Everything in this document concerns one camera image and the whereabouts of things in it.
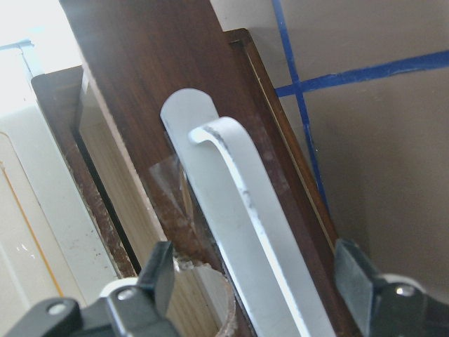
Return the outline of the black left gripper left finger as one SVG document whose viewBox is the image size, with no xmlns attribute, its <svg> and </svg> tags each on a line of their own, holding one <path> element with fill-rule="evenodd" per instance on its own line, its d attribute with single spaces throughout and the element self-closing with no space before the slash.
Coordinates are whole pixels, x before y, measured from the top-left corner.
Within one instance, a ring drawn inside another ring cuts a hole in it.
<svg viewBox="0 0 449 337">
<path fill-rule="evenodd" d="M 80 308 L 73 298 L 49 298 L 34 305 L 7 336 L 179 336 L 167 318 L 174 287 L 173 245 L 158 242 L 136 284 Z"/>
</svg>

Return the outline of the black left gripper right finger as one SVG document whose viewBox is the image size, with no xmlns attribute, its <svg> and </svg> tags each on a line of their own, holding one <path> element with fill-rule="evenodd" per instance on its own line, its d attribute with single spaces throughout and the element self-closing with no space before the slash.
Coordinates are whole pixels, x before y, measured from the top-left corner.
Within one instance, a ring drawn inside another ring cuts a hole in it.
<svg viewBox="0 0 449 337">
<path fill-rule="evenodd" d="M 339 239 L 335 283 L 363 336 L 447 336 L 448 305 L 414 279 L 380 272 L 360 247 Z"/>
</svg>

